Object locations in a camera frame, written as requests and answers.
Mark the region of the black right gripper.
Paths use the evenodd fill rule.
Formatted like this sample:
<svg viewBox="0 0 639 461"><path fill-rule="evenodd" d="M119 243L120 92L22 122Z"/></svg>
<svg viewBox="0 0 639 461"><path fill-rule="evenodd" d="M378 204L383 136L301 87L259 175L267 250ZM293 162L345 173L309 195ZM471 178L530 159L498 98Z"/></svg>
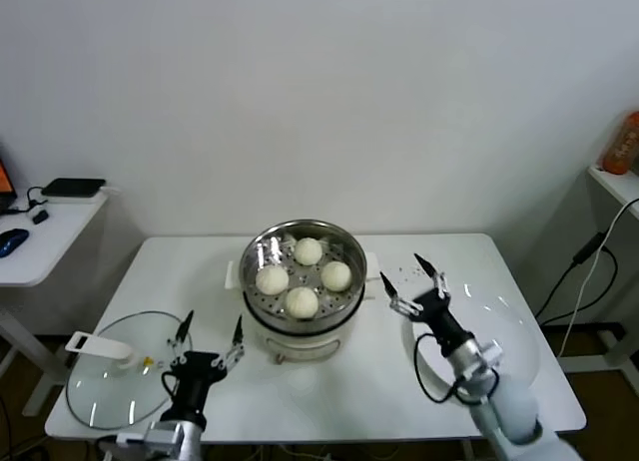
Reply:
<svg viewBox="0 0 639 461"><path fill-rule="evenodd" d="M434 288L412 301L404 300L391 281L380 272L383 289L389 299L389 307L401 315L409 315L412 322L425 323L434 335L442 354L452 354L466 341L473 339L474 334L465 330L449 310L451 296L443 272L421 255L413 255Z"/></svg>

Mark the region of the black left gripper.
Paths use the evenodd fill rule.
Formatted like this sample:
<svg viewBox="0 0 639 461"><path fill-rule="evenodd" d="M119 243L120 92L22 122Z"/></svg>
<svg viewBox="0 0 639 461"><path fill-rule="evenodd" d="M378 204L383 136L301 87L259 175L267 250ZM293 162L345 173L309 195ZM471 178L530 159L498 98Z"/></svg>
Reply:
<svg viewBox="0 0 639 461"><path fill-rule="evenodd" d="M231 371L245 354L243 317L240 315L226 355L204 351L188 351L187 341L194 317L191 310L179 324L168 344L173 352L169 375L176 381L171 395L173 416L200 416L211 386L225 378L225 369Z"/></svg>

